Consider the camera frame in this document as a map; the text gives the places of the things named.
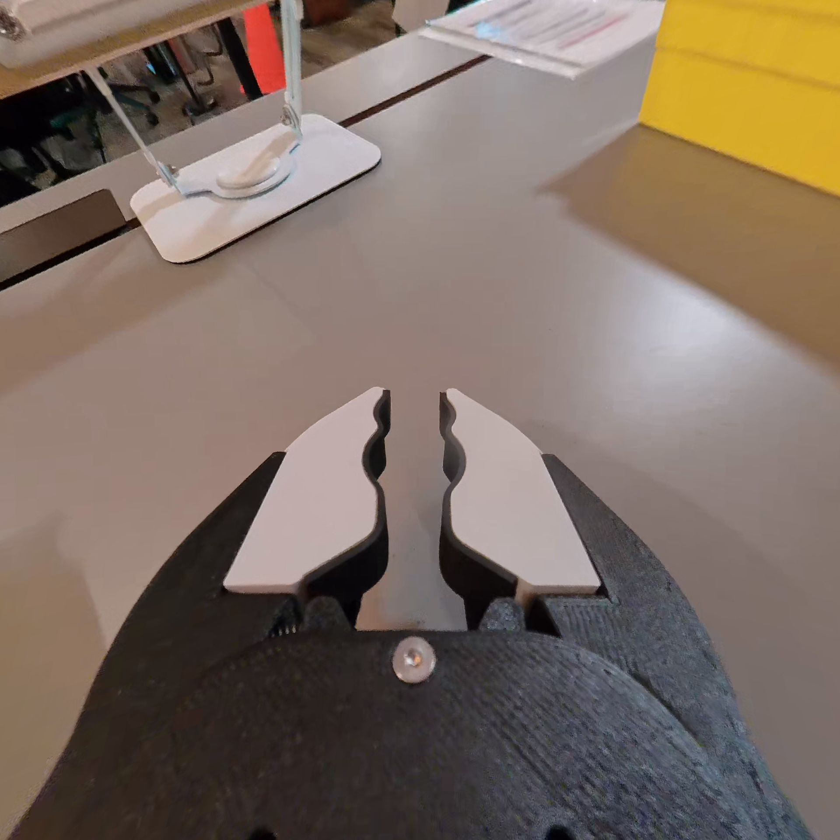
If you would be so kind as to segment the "laminated paper sheet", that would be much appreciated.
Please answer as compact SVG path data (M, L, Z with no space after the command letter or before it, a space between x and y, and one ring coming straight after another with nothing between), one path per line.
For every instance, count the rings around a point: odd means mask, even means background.
M519 67L575 79L654 40L664 2L480 1L419 33Z

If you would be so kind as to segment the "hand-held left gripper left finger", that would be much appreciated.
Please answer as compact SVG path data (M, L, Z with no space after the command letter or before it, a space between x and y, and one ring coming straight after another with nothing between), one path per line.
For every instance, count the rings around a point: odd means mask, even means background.
M239 594L330 596L345 611L384 575L391 394L372 387L319 419L280 466L224 578Z

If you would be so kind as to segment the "grey desk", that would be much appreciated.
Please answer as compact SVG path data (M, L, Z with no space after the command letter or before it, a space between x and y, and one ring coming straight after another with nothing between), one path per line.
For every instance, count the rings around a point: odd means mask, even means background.
M381 163L189 266L134 229L2 291L2 837L130 608L269 454L392 393L364 629L449 629L438 394L555 454L658 556L753 737L838 838L838 200L578 80L402 39L311 79Z

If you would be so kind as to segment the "white adjustable stand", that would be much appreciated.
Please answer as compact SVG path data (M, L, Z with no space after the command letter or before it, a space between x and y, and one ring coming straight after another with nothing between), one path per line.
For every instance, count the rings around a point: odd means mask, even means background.
M163 259L187 264L371 172L380 149L336 122L304 113L304 2L280 3L287 90L276 124L180 169L146 145L98 68L137 49L221 24L256 2L2 2L6 94L83 71L119 116L156 179L130 207Z

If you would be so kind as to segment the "yellow plastic bin stack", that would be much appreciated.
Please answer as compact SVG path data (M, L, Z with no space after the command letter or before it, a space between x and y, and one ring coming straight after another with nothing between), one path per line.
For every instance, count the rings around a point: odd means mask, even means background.
M839 195L839 2L667 1L644 126Z

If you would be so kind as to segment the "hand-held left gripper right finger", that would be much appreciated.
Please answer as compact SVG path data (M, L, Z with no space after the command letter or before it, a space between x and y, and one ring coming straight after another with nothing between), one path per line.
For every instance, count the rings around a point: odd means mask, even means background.
M465 393L440 393L444 492L439 568L482 617L499 598L527 613L541 596L592 596L598 574L540 448Z

